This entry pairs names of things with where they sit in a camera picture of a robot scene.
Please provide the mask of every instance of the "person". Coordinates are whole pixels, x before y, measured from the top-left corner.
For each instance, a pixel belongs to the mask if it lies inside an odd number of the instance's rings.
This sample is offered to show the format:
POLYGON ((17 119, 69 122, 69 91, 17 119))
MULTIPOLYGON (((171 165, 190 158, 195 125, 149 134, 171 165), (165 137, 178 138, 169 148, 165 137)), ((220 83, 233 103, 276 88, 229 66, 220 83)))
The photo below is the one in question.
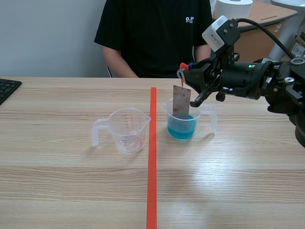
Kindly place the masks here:
POLYGON ((202 33, 209 0, 107 0, 94 42, 118 77, 177 78, 180 64, 209 58, 202 33))

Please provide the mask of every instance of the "white wall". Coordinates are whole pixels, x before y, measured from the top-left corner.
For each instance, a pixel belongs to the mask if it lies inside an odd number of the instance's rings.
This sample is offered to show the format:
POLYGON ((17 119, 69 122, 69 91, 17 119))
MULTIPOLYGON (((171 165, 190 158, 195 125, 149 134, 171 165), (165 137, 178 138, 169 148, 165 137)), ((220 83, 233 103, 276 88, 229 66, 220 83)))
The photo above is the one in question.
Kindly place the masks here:
POLYGON ((108 77, 93 42, 105 0, 0 0, 0 76, 108 77))

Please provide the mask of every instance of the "black cable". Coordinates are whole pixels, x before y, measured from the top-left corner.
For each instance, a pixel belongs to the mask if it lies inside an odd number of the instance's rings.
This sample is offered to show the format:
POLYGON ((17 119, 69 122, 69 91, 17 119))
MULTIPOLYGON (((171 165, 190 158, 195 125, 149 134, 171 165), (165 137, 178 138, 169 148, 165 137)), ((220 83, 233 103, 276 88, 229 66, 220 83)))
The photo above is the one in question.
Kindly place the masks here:
POLYGON ((295 56, 289 52, 289 50, 268 30, 266 29, 264 26, 260 25, 259 23, 250 20, 250 19, 246 19, 246 18, 238 18, 236 19, 237 23, 239 22, 246 22, 249 23, 251 25, 256 26, 257 28, 261 29, 264 33, 266 33, 272 40, 274 40, 274 42, 280 46, 280 48, 291 58, 293 59, 295 56))

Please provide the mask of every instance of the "paper towel roll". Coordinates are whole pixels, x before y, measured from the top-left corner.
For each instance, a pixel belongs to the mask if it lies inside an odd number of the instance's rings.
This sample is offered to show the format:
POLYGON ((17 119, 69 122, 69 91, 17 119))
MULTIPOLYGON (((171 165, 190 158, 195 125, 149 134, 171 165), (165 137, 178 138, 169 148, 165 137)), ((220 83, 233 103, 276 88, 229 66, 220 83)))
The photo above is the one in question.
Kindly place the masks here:
POLYGON ((214 16, 232 18, 248 18, 252 8, 252 0, 217 0, 214 16))

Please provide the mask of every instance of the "measuring cup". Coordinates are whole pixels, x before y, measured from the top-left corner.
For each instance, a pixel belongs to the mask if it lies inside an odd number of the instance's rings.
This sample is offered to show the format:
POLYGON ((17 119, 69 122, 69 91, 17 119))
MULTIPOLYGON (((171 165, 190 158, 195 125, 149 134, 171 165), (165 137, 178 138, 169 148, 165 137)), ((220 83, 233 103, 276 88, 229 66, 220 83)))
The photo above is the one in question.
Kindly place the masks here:
POLYGON ((139 152, 145 143, 145 127, 151 118, 135 108, 125 108, 114 112, 109 118, 93 123, 92 146, 99 142, 99 131, 109 130, 119 150, 126 153, 139 152))
POLYGON ((188 119, 180 119, 173 116, 173 99, 164 105, 164 109, 167 112, 168 132, 174 138, 187 139, 192 137, 201 115, 210 115, 212 129, 214 131, 217 129, 217 114, 210 105, 201 105, 197 108, 190 106, 188 119))

